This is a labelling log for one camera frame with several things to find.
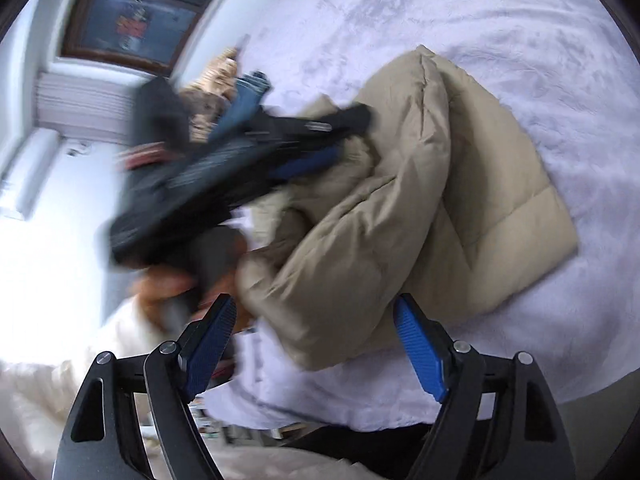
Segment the cream sleeve forearm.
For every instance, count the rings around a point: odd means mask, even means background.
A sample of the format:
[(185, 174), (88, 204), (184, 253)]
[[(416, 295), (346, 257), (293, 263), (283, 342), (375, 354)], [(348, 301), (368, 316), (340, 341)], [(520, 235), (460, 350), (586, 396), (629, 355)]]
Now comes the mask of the cream sleeve forearm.
[(166, 340), (143, 313), (137, 296), (125, 300), (94, 334), (56, 365), (1, 365), (1, 430), (37, 479), (49, 479), (62, 430), (96, 356), (140, 356)]

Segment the left hand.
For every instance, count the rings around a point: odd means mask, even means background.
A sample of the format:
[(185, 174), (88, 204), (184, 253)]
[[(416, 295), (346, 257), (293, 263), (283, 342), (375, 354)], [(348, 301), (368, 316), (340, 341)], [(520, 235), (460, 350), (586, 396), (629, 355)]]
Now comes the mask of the left hand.
[[(224, 268), (226, 273), (222, 274), (209, 291), (202, 296), (198, 310), (192, 313), (191, 320), (202, 318), (219, 295), (227, 294), (235, 302), (236, 319), (232, 330), (232, 333), (235, 334), (245, 330), (253, 321), (253, 315), (242, 305), (236, 282), (238, 263), (248, 252), (248, 245), (244, 234), (236, 229), (223, 228), (222, 237), (224, 238), (222, 247), (227, 251), (227, 255), (224, 257), (227, 263)], [(143, 271), (131, 291), (143, 316), (161, 332), (172, 334), (178, 333), (178, 330), (167, 325), (168, 301), (188, 292), (195, 286), (196, 279), (183, 270), (170, 266), (150, 266)]]

